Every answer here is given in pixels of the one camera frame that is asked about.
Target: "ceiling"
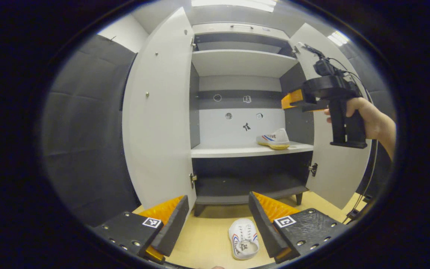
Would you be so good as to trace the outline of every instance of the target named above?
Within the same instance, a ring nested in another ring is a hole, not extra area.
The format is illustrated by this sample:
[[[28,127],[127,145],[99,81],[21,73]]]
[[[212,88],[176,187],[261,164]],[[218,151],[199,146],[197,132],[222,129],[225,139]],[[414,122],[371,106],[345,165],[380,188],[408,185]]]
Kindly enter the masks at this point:
[[[322,34],[328,36],[334,29],[302,11],[288,1],[279,1],[273,13],[239,6],[192,7],[191,0],[158,0],[138,7],[133,16],[150,34],[166,17],[177,8],[183,7],[192,25],[207,22],[246,22],[260,24],[285,31],[292,36],[307,22]]]

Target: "shoe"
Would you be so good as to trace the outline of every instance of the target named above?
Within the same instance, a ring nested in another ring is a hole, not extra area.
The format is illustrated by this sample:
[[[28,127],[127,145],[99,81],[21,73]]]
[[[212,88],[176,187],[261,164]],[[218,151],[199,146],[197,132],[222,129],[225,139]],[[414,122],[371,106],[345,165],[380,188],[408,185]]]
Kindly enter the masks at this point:
[[[278,129],[274,133],[257,136],[256,142],[259,145],[267,145],[272,149],[287,149],[290,146],[290,140],[284,128]]]
[[[239,260],[252,258],[259,249],[255,225],[249,219],[237,219],[228,230],[232,241],[233,257]]]

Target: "finger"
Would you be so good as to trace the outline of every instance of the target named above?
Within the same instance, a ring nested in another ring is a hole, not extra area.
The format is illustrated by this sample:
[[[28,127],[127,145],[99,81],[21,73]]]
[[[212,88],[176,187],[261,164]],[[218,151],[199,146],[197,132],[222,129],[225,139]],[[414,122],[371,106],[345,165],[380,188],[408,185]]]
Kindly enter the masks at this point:
[[[361,107],[363,107],[363,105],[364,105],[363,100],[365,100],[365,99],[362,97],[350,99],[346,103],[346,117],[353,116],[356,109],[360,109]]]

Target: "cabinet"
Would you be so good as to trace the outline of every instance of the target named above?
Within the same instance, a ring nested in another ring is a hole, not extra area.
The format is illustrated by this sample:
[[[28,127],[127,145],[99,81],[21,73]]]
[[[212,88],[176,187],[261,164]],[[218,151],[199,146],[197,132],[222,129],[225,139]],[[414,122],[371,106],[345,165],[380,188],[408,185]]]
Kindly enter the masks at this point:
[[[312,112],[312,122],[303,126],[313,129],[313,143],[295,140],[275,151],[255,142],[292,122],[293,113],[280,105],[292,90],[286,80],[297,77],[296,87],[317,76],[312,53],[292,54],[299,41],[355,72],[308,24],[291,38],[252,24],[191,26],[180,8],[151,33],[129,74],[122,112],[128,171],[145,208],[185,194],[192,209],[246,203],[249,191],[280,198],[308,189],[335,206],[346,205],[362,179],[370,146],[331,146],[331,126],[322,112]],[[291,75],[296,70],[301,76]],[[292,129],[290,139],[297,136]],[[312,176],[308,167],[314,163],[318,170]],[[198,175],[195,183],[191,174]]]

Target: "cabinet shelf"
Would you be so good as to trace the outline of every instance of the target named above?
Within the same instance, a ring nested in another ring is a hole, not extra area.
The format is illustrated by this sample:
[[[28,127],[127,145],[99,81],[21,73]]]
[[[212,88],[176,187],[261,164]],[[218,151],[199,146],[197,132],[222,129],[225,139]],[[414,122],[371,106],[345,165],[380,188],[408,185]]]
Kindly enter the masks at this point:
[[[251,143],[248,145],[220,147],[199,144],[191,149],[192,158],[226,158],[253,157],[265,155],[280,155],[297,152],[312,151],[313,145],[290,141],[290,146],[284,150],[274,150],[268,146]]]
[[[200,77],[257,75],[280,78],[298,63],[297,59],[280,54],[237,49],[196,51],[191,60]]]
[[[300,194],[308,189],[297,178],[287,174],[254,177],[200,177],[196,182],[196,204],[245,204],[250,191],[273,199]]]

